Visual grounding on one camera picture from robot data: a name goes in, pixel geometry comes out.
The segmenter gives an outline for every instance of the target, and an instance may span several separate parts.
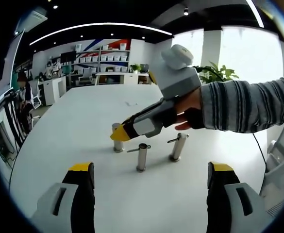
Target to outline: striped sleeve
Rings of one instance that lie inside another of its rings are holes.
[[[207,129],[253,133],[284,123],[284,78],[249,84],[214,82],[201,87]]]

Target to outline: air conditioner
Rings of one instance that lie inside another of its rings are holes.
[[[30,11],[26,15],[23,15],[19,20],[18,26],[16,28],[16,32],[29,32],[31,29],[46,21],[48,18],[45,16],[47,13],[41,7],[37,7],[35,10]]]

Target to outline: metal pin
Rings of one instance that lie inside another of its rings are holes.
[[[113,132],[114,132],[120,125],[121,125],[120,123],[114,123],[114,124],[112,125]],[[124,151],[123,142],[121,142],[121,141],[115,141],[115,140],[114,140],[114,152],[120,153],[120,152],[123,152],[123,151]]]
[[[127,151],[127,152],[138,151],[137,166],[136,166],[136,170],[138,172],[145,171],[147,149],[150,149],[150,148],[151,148],[150,145],[147,145],[145,143],[141,143],[140,145],[138,145],[137,149]]]
[[[171,161],[177,162],[181,159],[181,152],[188,137],[188,134],[178,133],[177,138],[168,141],[168,143],[175,142],[172,154],[169,156]]]

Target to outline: window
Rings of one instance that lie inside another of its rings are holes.
[[[203,46],[203,29],[175,35],[172,45],[179,44],[187,48],[194,56],[193,65],[200,66]]]
[[[279,38],[259,29],[223,27],[218,65],[234,69],[249,83],[279,79],[283,75]]]

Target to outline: green plant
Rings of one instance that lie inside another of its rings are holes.
[[[234,73],[233,69],[227,69],[225,65],[221,69],[218,69],[217,65],[213,62],[210,62],[212,66],[199,67],[202,71],[199,73],[199,77],[203,83],[212,83],[212,82],[226,82],[233,80],[233,78],[238,79]]]
[[[141,66],[139,64],[134,64],[134,65],[130,65],[132,70],[135,71],[140,71],[141,70]]]

